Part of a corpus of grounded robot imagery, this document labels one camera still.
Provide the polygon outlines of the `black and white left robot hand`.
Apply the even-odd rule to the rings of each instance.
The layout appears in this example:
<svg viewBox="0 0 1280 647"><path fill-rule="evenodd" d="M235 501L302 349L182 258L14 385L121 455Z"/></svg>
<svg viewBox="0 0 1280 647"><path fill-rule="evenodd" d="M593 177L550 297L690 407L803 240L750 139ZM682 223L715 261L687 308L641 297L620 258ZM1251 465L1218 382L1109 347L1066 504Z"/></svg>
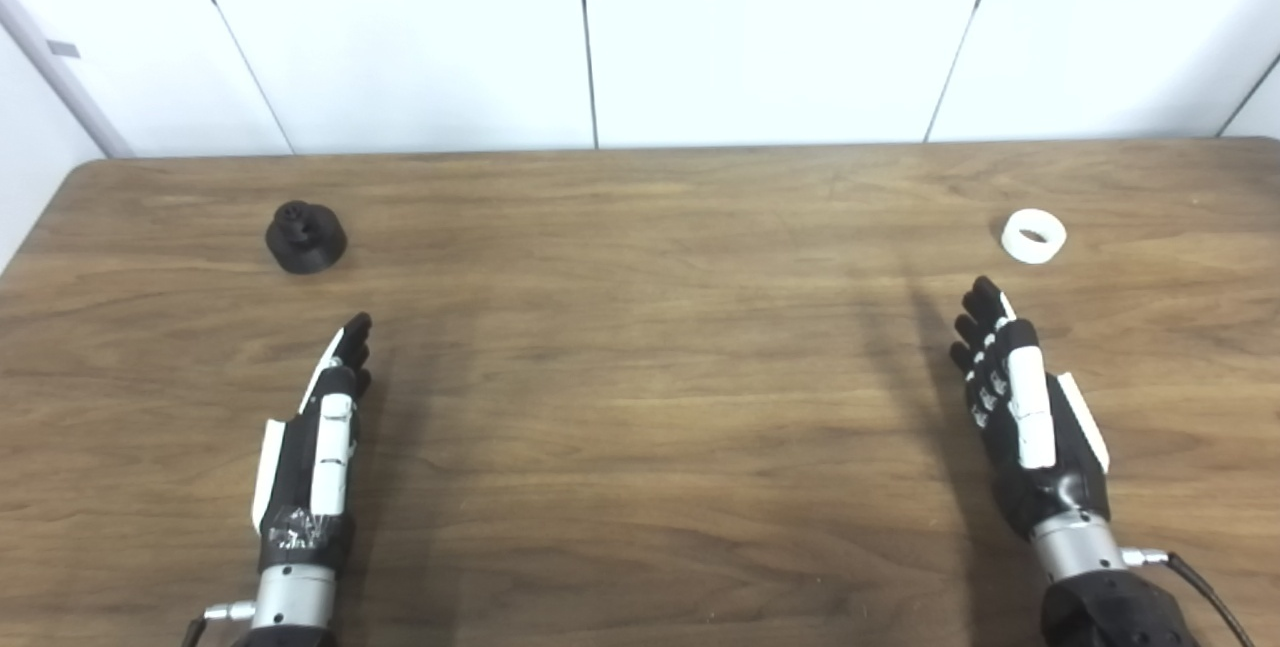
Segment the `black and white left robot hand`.
<svg viewBox="0 0 1280 647"><path fill-rule="evenodd" d="M360 438L360 402L372 318L352 316L317 360L300 406L266 424L251 519L259 571L323 568L343 573L355 539L347 492Z"/></svg>

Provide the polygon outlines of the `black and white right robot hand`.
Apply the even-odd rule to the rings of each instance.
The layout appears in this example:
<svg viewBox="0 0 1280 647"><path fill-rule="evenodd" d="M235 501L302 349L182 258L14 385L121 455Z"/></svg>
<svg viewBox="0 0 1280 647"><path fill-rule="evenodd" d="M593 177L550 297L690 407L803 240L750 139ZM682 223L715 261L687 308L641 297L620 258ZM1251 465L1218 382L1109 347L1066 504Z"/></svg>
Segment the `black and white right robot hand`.
<svg viewBox="0 0 1280 647"><path fill-rule="evenodd" d="M1021 538L1069 512L1108 520L1108 451L1073 378L1048 372L1034 324L989 277L977 277L961 305L950 357L1000 514Z"/></svg>

